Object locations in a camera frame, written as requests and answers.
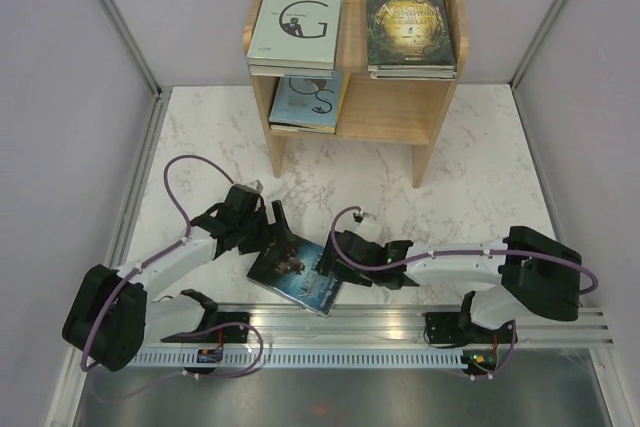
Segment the dark Wuthering Heights book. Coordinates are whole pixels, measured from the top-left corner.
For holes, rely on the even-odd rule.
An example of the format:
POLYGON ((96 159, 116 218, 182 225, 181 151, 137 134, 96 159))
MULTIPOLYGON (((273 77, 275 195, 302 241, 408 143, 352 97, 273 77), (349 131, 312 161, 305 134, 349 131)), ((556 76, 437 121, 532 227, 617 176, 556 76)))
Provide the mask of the dark Wuthering Heights book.
POLYGON ((339 292, 327 292, 327 277, 318 272, 324 248, 301 237, 287 247, 261 252, 247 278, 322 317, 328 317, 339 292))

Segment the black Moon and Sixpence book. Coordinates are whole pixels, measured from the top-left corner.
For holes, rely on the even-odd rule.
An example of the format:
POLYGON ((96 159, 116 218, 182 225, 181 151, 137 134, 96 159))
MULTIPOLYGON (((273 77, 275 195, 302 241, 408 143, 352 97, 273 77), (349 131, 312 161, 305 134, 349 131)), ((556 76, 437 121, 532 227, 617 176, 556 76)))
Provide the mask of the black Moon and Sixpence book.
POLYGON ((334 130, 314 129, 308 127, 286 126, 286 125, 271 125, 270 130, 273 132, 292 132, 292 133, 309 133, 319 135, 335 135, 334 130))

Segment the blue 20000 Leagues book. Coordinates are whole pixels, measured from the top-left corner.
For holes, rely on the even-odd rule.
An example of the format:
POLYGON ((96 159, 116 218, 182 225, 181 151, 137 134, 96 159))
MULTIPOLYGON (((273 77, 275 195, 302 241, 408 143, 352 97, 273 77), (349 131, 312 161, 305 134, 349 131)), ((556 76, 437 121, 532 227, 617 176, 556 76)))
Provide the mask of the blue 20000 Leagues book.
POLYGON ((269 76, 269 77, 295 77, 295 78, 321 78, 331 79, 335 72, 327 69, 309 69, 295 67, 277 67, 249 65, 249 73, 252 76, 269 76))

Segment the purple Robinson Crusoe book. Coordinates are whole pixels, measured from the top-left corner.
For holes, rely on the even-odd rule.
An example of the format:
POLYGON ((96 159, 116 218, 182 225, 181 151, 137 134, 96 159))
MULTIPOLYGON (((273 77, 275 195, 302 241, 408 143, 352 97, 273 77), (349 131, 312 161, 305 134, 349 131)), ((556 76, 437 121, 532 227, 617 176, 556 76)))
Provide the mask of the purple Robinson Crusoe book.
POLYGON ((387 69, 379 68, 378 66, 370 67, 368 69, 370 77, 372 79, 427 79, 427 80, 453 80, 457 77, 457 71, 455 68, 400 68, 400 69, 387 69))

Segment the pale green Gatsby book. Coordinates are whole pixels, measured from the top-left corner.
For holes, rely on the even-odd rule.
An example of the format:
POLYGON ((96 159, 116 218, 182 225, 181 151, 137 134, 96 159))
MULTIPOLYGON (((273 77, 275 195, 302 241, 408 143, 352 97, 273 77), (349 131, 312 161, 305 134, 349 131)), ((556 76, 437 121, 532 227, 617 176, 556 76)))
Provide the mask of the pale green Gatsby book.
POLYGON ((343 0, 262 0, 247 61, 264 67, 331 70, 343 0))

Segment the green Alice Wonderland book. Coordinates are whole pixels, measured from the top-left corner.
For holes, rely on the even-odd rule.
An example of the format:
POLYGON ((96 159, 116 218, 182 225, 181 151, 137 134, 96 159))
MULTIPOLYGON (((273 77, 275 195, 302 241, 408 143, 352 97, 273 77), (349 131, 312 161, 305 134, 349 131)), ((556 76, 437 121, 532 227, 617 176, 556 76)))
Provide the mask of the green Alice Wonderland book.
POLYGON ((455 68, 445 0, 365 0, 368 69, 455 68))

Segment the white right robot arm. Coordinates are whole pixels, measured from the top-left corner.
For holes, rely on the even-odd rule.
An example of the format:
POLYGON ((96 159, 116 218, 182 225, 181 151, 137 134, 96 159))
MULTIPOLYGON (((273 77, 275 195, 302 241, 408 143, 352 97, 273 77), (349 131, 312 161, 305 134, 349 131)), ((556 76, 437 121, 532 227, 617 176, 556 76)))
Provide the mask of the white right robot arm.
POLYGON ((581 256, 524 226, 504 238, 455 246, 396 240, 383 245, 361 229, 332 232, 319 270, 339 280, 389 290, 436 281, 473 285, 456 312, 427 312, 424 337, 435 348, 506 344, 515 322, 529 316, 574 322, 579 317, 581 256))

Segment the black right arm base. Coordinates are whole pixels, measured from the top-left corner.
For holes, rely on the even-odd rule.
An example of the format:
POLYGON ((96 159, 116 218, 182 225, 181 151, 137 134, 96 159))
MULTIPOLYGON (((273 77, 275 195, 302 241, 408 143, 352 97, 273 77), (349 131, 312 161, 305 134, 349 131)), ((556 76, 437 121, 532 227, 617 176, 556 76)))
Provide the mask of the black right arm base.
POLYGON ((459 348, 471 344, 510 344, 517 338, 513 326, 505 323, 495 330, 477 326, 468 314, 456 312, 427 312, 424 314, 425 341, 437 348, 459 348))

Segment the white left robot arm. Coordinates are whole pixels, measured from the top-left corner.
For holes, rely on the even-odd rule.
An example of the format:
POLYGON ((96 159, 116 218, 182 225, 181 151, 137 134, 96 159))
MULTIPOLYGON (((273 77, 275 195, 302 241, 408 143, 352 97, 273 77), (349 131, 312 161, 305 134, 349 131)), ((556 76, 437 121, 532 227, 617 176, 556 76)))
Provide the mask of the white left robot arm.
POLYGON ((266 204, 259 190, 234 184, 222 202, 189 220, 180 237, 149 258, 89 269, 62 337, 80 350, 84 372, 97 366, 119 371, 147 344, 211 342, 222 323, 215 301, 195 289, 168 300, 160 294, 229 251, 262 253, 293 237, 281 201, 266 204))

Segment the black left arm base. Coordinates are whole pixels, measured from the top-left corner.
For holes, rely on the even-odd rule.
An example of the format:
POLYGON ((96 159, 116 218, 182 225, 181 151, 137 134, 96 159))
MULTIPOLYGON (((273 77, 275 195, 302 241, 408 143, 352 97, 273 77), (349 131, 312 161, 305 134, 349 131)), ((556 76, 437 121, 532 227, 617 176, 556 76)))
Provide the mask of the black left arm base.
POLYGON ((248 339, 249 333, 239 323, 249 324, 251 315, 248 312, 218 312, 207 314, 194 332, 198 336, 172 335, 165 337, 161 343, 165 344, 213 344, 215 347, 227 344, 242 344, 248 339))

